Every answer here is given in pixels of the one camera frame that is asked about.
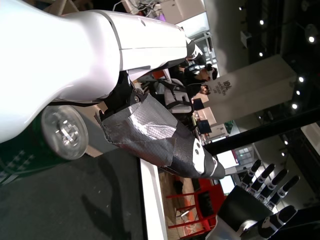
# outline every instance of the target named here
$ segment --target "man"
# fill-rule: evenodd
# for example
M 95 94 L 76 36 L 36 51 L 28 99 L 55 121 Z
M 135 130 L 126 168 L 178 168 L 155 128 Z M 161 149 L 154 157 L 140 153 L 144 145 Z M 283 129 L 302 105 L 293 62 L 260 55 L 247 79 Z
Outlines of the man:
M 195 83 L 186 86 L 186 92 L 190 99 L 192 99 L 198 93 L 204 95 L 209 95 L 211 93 L 209 86 L 201 83 Z
M 190 84 L 201 84 L 217 79 L 218 71 L 211 64 L 207 64 L 205 68 L 201 69 L 199 74 L 194 74 L 189 69 L 181 66 L 174 66 L 169 68 L 170 76 L 173 79 L 180 80 L 183 85 L 188 86 Z

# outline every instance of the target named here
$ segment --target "black floor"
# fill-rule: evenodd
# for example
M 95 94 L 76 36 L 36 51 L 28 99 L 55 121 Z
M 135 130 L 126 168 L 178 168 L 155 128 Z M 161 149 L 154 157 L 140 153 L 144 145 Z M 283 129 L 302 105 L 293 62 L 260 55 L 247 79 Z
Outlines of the black floor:
M 84 156 L 0 188 L 1 240 L 142 240 L 140 162 Z

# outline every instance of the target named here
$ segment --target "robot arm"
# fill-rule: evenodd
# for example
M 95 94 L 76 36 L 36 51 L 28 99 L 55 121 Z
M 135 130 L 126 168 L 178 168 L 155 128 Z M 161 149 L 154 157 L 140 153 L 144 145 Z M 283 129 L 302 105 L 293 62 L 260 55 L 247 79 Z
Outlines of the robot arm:
M 0 143 L 53 100 L 101 102 L 119 72 L 134 81 L 190 52 L 183 29 L 169 23 L 104 10 L 58 17 L 21 0 L 1 2 L 0 31 Z
M 20 0 L 3 0 L 0 31 L 0 143 L 20 134 L 53 100 L 106 102 L 123 77 L 127 83 L 199 55 L 178 26 L 104 10 L 57 17 Z M 129 86 L 129 95 L 107 104 L 111 109 L 121 102 L 117 114 L 97 117 L 110 143 L 183 177 L 224 177 L 222 165 L 167 109 L 143 94 L 127 104 L 126 97 L 136 97 L 131 93 Z M 117 127 L 125 130 L 121 137 L 110 131 Z
M 270 164 L 252 182 L 262 161 L 257 160 L 230 192 L 217 213 L 217 224 L 206 236 L 208 240 L 266 240 L 281 229 L 296 213 L 289 205 L 273 214 L 280 200 L 297 184 L 300 177 L 295 175 L 279 190 L 277 185 L 285 178 L 287 169 L 281 170 L 262 188 L 275 165 Z

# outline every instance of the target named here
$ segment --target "duct tape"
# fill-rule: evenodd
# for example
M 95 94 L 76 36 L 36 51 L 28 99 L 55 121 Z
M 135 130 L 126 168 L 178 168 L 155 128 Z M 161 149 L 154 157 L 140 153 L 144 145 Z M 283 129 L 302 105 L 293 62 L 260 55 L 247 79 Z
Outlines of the duct tape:
M 103 121 L 95 118 L 109 143 L 156 166 L 171 165 L 178 120 L 151 95 Z

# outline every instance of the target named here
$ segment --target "white plastic casing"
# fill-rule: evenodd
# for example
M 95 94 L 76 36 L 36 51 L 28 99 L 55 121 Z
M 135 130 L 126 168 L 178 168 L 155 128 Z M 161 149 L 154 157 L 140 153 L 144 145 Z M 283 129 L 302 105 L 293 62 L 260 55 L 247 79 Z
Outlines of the white plastic casing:
M 195 170 L 199 174 L 203 174 L 205 172 L 205 151 L 201 145 L 201 142 L 196 138 L 193 142 L 192 162 Z
M 93 101 L 118 82 L 118 42 L 101 14 L 57 17 L 2 0 L 0 33 L 0 143 L 20 134 L 53 99 Z
M 186 35 L 182 28 L 156 19 L 104 10 L 111 22 L 121 54 L 120 70 L 129 71 L 134 80 L 168 61 L 187 56 Z

